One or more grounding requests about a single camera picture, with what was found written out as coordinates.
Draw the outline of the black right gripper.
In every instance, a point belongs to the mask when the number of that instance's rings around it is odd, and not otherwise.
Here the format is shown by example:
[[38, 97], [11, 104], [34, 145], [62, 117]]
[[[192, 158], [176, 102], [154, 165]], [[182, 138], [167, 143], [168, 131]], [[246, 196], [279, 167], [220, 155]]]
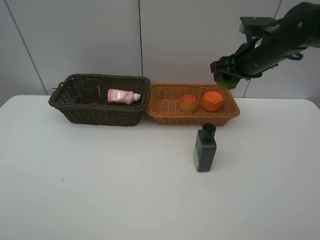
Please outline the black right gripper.
[[235, 82], [241, 78], [261, 77], [263, 72], [278, 65], [277, 51], [278, 41], [273, 37], [255, 37], [233, 56], [223, 56], [210, 64], [214, 81]]

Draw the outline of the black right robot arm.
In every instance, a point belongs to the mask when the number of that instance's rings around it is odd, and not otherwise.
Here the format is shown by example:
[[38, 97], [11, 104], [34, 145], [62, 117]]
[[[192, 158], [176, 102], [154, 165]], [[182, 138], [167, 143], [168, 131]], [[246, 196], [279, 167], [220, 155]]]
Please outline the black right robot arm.
[[283, 18], [242, 16], [239, 31], [246, 43], [210, 64], [214, 81], [237, 84], [259, 78], [284, 60], [300, 61], [302, 51], [320, 46], [320, 6], [301, 2]]

